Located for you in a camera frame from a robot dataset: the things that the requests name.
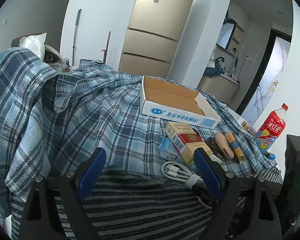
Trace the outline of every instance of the ceiling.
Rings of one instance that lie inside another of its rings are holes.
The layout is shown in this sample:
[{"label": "ceiling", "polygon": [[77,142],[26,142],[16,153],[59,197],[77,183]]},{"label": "ceiling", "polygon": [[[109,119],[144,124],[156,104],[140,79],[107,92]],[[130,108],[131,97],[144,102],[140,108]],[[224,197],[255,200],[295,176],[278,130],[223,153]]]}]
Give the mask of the ceiling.
[{"label": "ceiling", "polygon": [[234,0],[251,18],[278,23],[292,28],[292,0]]}]

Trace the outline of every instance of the blue plaid fabric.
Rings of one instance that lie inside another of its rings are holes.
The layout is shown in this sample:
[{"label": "blue plaid fabric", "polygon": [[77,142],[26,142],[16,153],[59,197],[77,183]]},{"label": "blue plaid fabric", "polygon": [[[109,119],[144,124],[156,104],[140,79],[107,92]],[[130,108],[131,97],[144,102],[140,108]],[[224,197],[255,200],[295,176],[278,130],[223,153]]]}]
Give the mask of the blue plaid fabric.
[{"label": "blue plaid fabric", "polygon": [[[141,79],[101,61],[58,74],[27,49],[0,53],[0,216],[10,214],[10,191],[25,201],[36,176],[75,170],[96,147],[106,150],[107,165],[162,177],[158,147],[168,120],[141,114]],[[222,167],[240,177],[271,167],[226,105],[203,95],[221,121],[195,129],[203,139],[232,131],[245,153],[245,163]]]}]

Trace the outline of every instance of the power cord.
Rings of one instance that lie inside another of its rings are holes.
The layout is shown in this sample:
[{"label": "power cord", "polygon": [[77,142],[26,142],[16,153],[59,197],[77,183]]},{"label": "power cord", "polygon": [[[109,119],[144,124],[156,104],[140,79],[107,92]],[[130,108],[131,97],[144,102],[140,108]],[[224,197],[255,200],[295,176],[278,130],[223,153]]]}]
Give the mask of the power cord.
[{"label": "power cord", "polygon": [[239,75],[238,75],[238,80],[239,80],[239,77],[240,77],[240,73],[241,73],[242,67],[243,67],[244,63],[246,62],[247,57],[248,57],[248,56],[246,56],[246,57],[244,58],[244,62],[243,62],[242,65],[241,65],[241,68],[240,68],[240,71],[239,71]]},{"label": "power cord", "polygon": [[[192,186],[196,184],[196,182],[203,183],[203,180],[197,174],[192,174],[191,171],[184,166],[183,164],[176,162],[165,162],[161,166],[162,174],[168,179],[173,179],[176,181],[183,182],[189,189],[192,189]],[[206,208],[212,208],[205,204],[198,196],[199,202]]]},{"label": "power cord", "polygon": [[231,97],[231,99],[233,99],[235,97],[235,95],[238,93],[239,89],[240,89],[240,83],[238,83],[238,88],[235,90],[235,92],[234,92],[233,96]]}]

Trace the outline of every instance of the cardboard box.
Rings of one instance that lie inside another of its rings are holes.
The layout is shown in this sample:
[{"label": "cardboard box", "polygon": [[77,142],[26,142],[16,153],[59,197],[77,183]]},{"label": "cardboard box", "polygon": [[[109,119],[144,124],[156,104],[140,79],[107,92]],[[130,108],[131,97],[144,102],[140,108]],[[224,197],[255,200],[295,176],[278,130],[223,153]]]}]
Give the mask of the cardboard box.
[{"label": "cardboard box", "polygon": [[141,113],[175,122],[214,129],[220,119],[197,91],[143,76]]},{"label": "cardboard box", "polygon": [[203,148],[211,157],[212,150],[187,123],[169,122],[164,131],[188,165],[194,164],[193,154],[197,148]]}]

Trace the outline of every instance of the doorway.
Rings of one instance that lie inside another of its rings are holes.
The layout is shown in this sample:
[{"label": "doorway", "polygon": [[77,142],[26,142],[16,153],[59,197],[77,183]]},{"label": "doorway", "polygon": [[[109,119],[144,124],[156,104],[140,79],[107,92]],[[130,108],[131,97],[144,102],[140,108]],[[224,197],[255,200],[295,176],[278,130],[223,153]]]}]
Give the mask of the doorway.
[{"label": "doorway", "polygon": [[236,111],[250,125],[259,118],[280,82],[290,44],[291,36],[271,29],[260,67]]}]

